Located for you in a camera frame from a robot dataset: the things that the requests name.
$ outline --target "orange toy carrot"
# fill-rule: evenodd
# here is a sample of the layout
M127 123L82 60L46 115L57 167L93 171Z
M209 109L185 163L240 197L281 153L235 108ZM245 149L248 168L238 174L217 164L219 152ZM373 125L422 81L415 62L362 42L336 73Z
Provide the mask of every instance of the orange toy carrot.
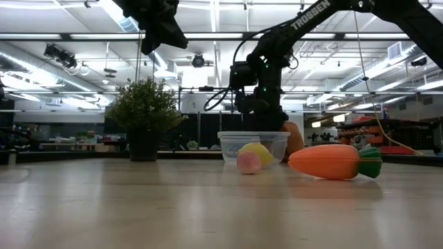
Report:
M380 175L381 158L376 148L358 151L350 145L320 145L292 153L289 166L326 179L351 179L358 173L376 178Z

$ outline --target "clear plastic container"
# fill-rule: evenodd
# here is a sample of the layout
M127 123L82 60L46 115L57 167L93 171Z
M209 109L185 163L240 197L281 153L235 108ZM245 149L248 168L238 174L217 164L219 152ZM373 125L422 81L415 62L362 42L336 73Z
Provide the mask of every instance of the clear plastic container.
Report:
M237 163L237 152L250 142L260 142L272 154L272 163L280 163L284 158L289 135L289 132L283 131L220 131L218 133L223 159L232 164Z

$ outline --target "pink ball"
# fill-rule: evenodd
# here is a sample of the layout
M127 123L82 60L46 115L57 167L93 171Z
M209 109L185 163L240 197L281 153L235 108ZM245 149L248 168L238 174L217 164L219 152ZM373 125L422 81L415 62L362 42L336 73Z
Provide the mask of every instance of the pink ball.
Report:
M255 174L262 168L260 157L252 151L244 151L238 154L237 168L242 174Z

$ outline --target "green leaves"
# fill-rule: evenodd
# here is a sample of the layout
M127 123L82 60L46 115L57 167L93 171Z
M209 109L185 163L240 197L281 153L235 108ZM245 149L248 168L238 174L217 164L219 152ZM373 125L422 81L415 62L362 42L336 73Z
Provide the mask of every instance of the green leaves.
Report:
M156 83L148 77L137 82L128 79L128 83L119 89L120 94L106 113L121 127L162 132L186 119L176 110L174 91L163 91L164 81Z

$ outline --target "plant pot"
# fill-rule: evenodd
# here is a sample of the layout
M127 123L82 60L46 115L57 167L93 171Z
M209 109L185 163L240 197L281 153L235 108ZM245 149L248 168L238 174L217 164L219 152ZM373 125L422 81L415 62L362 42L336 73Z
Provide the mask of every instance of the plant pot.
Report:
M129 156L132 162L155 162L161 132L133 129L127 132Z

